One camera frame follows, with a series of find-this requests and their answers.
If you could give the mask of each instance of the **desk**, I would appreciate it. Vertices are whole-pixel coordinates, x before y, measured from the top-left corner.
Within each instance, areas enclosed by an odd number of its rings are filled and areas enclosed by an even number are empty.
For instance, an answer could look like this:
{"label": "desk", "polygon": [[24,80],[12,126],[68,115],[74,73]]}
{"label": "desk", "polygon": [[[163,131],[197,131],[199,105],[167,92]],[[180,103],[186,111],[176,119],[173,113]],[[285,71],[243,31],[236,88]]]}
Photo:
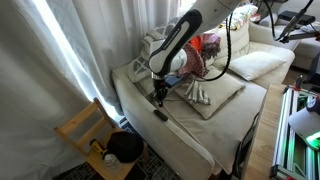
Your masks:
{"label": "desk", "polygon": [[280,84],[270,84],[269,86],[244,164],[242,173],[242,179],[244,180],[269,179],[284,88],[285,86]]}

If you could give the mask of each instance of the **wooden chair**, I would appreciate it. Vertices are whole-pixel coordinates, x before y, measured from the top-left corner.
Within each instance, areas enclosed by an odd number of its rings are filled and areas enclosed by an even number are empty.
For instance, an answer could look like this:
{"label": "wooden chair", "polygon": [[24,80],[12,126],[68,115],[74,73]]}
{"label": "wooden chair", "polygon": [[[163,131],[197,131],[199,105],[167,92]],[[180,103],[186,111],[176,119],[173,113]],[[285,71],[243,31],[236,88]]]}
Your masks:
{"label": "wooden chair", "polygon": [[[86,120],[92,117],[92,114],[100,111],[102,118],[94,124],[88,131],[86,131],[82,137],[80,137],[77,141],[72,140],[70,137],[70,133],[74,131],[80,124],[84,123]],[[85,151],[84,146],[89,144],[89,142],[95,138],[95,135],[102,131],[102,127],[106,127],[106,124],[111,126],[111,130],[101,139],[99,139],[99,143],[106,147],[108,140],[111,137],[111,134],[118,131],[123,131],[118,128],[111,118],[106,113],[105,109],[99,102],[97,98],[94,98],[94,102],[88,105],[84,110],[82,110],[78,115],[68,121],[66,124],[61,126],[60,128],[54,128],[55,132],[59,134],[65,141],[71,144],[76,150],[78,150],[86,159],[86,161],[94,168],[104,179],[124,179],[127,174],[130,172],[136,161],[131,163],[121,163],[120,170],[118,172],[113,172],[109,169],[102,160],[101,155],[96,152],[94,149],[90,148],[90,150]],[[143,156],[145,160],[147,159],[147,144],[144,142],[144,153]]]}

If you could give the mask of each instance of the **couch armrest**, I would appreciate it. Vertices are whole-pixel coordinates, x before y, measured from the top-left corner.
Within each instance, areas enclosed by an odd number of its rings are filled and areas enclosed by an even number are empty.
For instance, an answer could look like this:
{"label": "couch armrest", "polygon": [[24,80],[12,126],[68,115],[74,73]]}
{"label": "couch armrest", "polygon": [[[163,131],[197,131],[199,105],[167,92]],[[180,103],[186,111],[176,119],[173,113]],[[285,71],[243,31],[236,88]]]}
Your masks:
{"label": "couch armrest", "polygon": [[[272,18],[273,18],[273,23],[275,24],[278,21],[278,15],[277,13],[272,13]],[[259,22],[260,26],[264,26],[264,27],[269,27],[271,28],[272,23],[271,23],[271,18],[270,15],[263,18],[260,22]]]}
{"label": "couch armrest", "polygon": [[[275,36],[279,37],[280,31],[275,30]],[[282,47],[289,50],[294,50],[301,40],[292,40],[288,43],[281,43],[279,41],[275,41],[272,37],[272,29],[264,26],[259,26],[250,22],[249,24],[249,38],[250,41],[259,42],[263,44],[269,44],[277,47]]]}
{"label": "couch armrest", "polygon": [[156,108],[121,68],[112,76],[125,116],[147,143],[182,179],[208,179],[215,165],[211,154],[170,119],[157,118]]}

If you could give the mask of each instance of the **white pillow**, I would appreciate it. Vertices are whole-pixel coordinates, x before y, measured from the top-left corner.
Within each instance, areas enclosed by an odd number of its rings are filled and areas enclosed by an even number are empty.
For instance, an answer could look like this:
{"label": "white pillow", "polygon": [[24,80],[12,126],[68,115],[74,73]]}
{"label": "white pillow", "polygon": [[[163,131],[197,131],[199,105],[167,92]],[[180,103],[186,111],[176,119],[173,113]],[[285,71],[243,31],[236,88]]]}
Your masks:
{"label": "white pillow", "polygon": [[[213,68],[205,76],[205,78],[214,78],[218,76],[221,72]],[[182,97],[188,104],[190,104],[198,113],[202,115],[204,119],[209,119],[212,114],[225,103],[233,94],[235,94],[239,89],[244,87],[244,84],[239,80],[233,78],[228,74],[224,74],[221,78],[210,81],[210,82],[199,82],[208,97],[211,99],[211,104],[206,105],[202,103],[192,103],[185,96],[185,92],[188,87],[180,86],[175,89],[175,92]]]}
{"label": "white pillow", "polygon": [[256,51],[232,60],[229,68],[250,81],[276,69],[285,62],[286,60],[271,53]]}
{"label": "white pillow", "polygon": [[133,83],[139,82],[147,76],[151,77],[149,61],[144,60],[141,56],[137,57],[128,65],[127,75]]}

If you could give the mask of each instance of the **remote control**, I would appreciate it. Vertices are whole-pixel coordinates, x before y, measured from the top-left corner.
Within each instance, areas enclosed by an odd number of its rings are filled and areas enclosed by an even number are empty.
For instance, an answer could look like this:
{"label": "remote control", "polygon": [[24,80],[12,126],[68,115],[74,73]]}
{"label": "remote control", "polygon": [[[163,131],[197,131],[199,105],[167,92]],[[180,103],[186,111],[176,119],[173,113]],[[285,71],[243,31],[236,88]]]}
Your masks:
{"label": "remote control", "polygon": [[154,114],[156,114],[162,121],[167,121],[168,117],[164,115],[162,112],[160,112],[158,109],[155,109]]}

